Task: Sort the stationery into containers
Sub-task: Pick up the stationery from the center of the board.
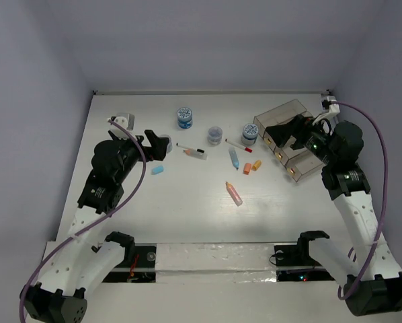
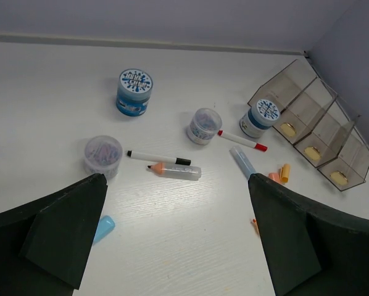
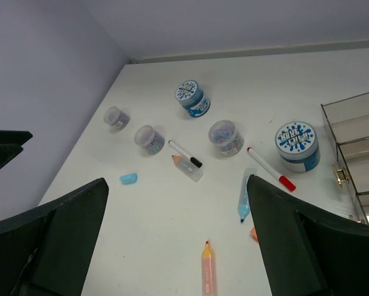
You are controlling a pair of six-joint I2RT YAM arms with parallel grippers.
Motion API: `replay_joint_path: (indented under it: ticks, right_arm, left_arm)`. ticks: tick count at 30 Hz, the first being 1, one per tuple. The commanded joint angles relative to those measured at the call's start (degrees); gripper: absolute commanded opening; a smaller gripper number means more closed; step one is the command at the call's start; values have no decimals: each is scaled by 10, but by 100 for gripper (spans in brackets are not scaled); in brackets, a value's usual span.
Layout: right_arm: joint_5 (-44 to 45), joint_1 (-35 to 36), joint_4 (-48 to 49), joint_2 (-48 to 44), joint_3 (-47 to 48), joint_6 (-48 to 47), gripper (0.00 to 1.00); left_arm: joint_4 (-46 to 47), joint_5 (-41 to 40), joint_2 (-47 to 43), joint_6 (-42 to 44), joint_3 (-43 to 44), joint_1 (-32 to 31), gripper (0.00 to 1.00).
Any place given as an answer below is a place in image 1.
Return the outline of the clear purple clip jar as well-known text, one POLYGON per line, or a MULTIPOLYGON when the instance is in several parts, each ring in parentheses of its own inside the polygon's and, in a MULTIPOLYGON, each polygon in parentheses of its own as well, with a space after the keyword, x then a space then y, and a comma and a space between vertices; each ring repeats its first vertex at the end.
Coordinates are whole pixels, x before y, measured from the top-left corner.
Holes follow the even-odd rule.
POLYGON ((173 149, 173 144, 172 144, 171 137, 169 135, 160 135, 160 138, 168 139, 166 154, 170 153, 172 151, 172 149, 173 149))

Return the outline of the blue lidded jar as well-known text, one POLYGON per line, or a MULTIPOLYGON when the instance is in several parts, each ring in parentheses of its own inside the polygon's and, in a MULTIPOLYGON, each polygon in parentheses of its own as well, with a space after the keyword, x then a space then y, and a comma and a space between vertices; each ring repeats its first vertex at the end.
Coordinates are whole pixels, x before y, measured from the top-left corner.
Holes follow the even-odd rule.
POLYGON ((241 142, 245 146, 252 146, 257 141, 259 135, 259 127, 254 123, 248 123, 243 127, 241 142))
POLYGON ((193 112, 188 107, 181 107, 177 110, 177 125, 181 129, 189 129, 193 125, 193 112))

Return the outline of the red capped white marker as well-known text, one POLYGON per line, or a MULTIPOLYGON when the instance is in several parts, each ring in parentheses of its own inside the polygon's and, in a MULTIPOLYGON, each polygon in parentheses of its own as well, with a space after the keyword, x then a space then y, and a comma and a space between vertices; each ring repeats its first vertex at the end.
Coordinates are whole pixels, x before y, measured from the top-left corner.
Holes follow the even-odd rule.
POLYGON ((234 142, 234 141, 232 141, 230 139, 225 139, 225 142, 227 142, 229 145, 232 145, 234 147, 237 147, 237 148, 242 149, 242 150, 244 150, 246 152, 249 152, 249 153, 252 153, 252 151, 253 151, 252 149, 250 149, 250 148, 248 148, 248 147, 246 147, 246 146, 244 146, 242 144, 236 143, 236 142, 234 142))

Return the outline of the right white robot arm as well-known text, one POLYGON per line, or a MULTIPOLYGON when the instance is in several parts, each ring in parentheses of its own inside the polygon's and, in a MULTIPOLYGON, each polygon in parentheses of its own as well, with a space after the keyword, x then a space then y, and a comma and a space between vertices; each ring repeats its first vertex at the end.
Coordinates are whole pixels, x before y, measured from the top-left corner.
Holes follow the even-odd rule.
POLYGON ((277 147, 290 138, 323 163, 322 182, 350 235, 353 257, 340 252, 323 231, 303 232, 295 248, 304 264, 319 263, 339 285, 338 297, 355 316, 402 310, 402 268, 394 259, 375 215, 368 180, 357 164, 362 130, 342 121, 328 133, 312 117, 295 116, 266 128, 277 147))

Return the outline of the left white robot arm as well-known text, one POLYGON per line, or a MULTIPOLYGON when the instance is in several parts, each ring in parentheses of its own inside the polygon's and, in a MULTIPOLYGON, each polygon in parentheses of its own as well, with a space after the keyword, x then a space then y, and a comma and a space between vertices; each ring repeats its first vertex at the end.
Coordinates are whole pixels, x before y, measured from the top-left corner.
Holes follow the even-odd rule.
POLYGON ((170 139, 152 130, 131 137, 127 131, 110 131, 99 142, 91 171, 77 201, 67 237, 46 258, 47 271, 36 269, 20 293, 22 316, 40 322, 81 322, 87 298, 117 265, 132 264, 134 238, 119 231, 102 234, 110 217, 129 200, 123 182, 137 162, 162 161, 170 139))

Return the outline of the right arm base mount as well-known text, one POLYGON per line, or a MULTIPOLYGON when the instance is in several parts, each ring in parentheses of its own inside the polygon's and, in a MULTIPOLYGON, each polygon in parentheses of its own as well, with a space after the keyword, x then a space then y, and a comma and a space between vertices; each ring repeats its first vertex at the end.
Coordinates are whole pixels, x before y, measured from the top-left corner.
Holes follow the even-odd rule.
POLYGON ((274 246, 269 262, 276 267, 278 282, 332 281, 332 276, 309 256, 309 242, 329 236, 324 231, 302 232, 296 243, 274 246))

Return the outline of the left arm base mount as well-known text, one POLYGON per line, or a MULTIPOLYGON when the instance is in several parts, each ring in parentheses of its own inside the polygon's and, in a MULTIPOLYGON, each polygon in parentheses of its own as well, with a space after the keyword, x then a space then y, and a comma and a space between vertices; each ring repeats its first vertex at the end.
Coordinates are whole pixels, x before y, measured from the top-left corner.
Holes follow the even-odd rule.
POLYGON ((128 234, 113 231, 105 238, 125 249, 123 261, 104 278, 104 283, 155 283, 156 244, 136 244, 128 234))

